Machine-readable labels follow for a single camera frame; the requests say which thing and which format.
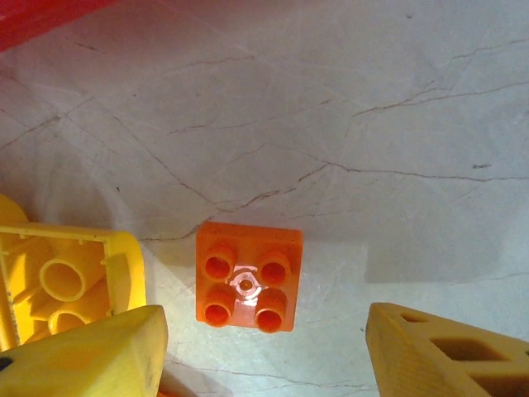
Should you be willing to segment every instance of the red object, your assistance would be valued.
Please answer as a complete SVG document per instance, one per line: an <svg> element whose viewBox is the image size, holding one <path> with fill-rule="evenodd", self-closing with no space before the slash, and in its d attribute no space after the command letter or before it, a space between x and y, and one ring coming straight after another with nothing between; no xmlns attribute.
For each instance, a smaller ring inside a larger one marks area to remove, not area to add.
<svg viewBox="0 0 529 397"><path fill-rule="evenodd" d="M0 0L0 51L115 0Z"/></svg>
<svg viewBox="0 0 529 397"><path fill-rule="evenodd" d="M204 223L197 233L197 320L292 331L302 253L299 230Z"/></svg>

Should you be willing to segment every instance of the yellow block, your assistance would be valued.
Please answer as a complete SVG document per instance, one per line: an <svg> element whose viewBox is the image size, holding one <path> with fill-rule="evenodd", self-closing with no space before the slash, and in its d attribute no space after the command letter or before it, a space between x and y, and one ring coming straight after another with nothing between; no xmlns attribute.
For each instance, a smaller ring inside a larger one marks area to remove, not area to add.
<svg viewBox="0 0 529 397"><path fill-rule="evenodd" d="M2 397L155 397L167 348L161 306L144 306L0 354Z"/></svg>
<svg viewBox="0 0 529 397"><path fill-rule="evenodd" d="M381 397L529 397L529 343L396 304L365 330Z"/></svg>
<svg viewBox="0 0 529 397"><path fill-rule="evenodd" d="M0 351L145 305L127 232L27 221L0 194Z"/></svg>

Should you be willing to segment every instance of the marble surface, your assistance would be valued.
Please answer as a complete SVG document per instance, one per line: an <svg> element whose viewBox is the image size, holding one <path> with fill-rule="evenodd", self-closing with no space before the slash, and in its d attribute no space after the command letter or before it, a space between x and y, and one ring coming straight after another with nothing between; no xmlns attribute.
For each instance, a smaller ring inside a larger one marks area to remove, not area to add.
<svg viewBox="0 0 529 397"><path fill-rule="evenodd" d="M0 184L135 233L182 395L378 395L369 304L529 339L527 0L126 0L0 55ZM208 219L306 237L296 327L194 320Z"/></svg>

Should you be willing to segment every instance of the lego stud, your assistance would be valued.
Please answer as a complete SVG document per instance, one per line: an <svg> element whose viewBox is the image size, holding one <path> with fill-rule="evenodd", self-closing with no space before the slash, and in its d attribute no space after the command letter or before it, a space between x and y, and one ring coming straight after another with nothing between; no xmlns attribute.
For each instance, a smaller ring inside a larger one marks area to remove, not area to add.
<svg viewBox="0 0 529 397"><path fill-rule="evenodd" d="M290 276L290 261L281 252L270 252L264 256L259 266L259 276L268 285L279 287Z"/></svg>
<svg viewBox="0 0 529 397"><path fill-rule="evenodd" d="M236 255L226 246L217 246L209 251L203 264L203 273L211 281L224 281L233 273Z"/></svg>
<svg viewBox="0 0 529 397"><path fill-rule="evenodd" d="M279 289L262 291L255 308L255 326L263 332L277 332L284 323L287 297Z"/></svg>
<svg viewBox="0 0 529 397"><path fill-rule="evenodd" d="M63 302L80 299L105 275L102 258L99 244L73 244L41 267L42 288Z"/></svg>
<svg viewBox="0 0 529 397"><path fill-rule="evenodd" d="M235 308L235 290L226 284L216 284L207 293L204 318L212 327L224 327Z"/></svg>
<svg viewBox="0 0 529 397"><path fill-rule="evenodd" d="M107 283L100 281L81 299L62 303L48 319L48 329L52 335L81 327L106 317L110 308Z"/></svg>

